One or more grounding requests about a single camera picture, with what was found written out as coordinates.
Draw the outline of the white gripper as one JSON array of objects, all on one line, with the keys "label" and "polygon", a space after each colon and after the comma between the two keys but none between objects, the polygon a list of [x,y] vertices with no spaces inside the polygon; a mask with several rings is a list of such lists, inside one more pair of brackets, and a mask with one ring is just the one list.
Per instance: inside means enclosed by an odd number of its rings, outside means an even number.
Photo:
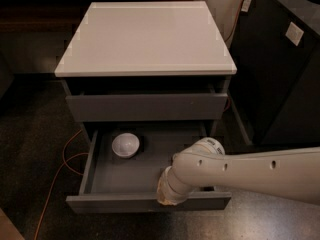
[{"label": "white gripper", "polygon": [[187,186],[171,170],[164,170],[159,178],[157,201],[164,206],[176,206],[187,199]]}]

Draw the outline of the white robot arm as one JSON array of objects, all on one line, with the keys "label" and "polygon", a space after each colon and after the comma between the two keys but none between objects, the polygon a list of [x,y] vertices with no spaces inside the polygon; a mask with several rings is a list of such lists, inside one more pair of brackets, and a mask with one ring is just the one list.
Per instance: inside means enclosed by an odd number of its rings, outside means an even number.
[{"label": "white robot arm", "polygon": [[158,181],[157,201],[178,205],[200,187],[223,186],[320,203],[320,148],[227,155],[205,137],[173,155]]}]

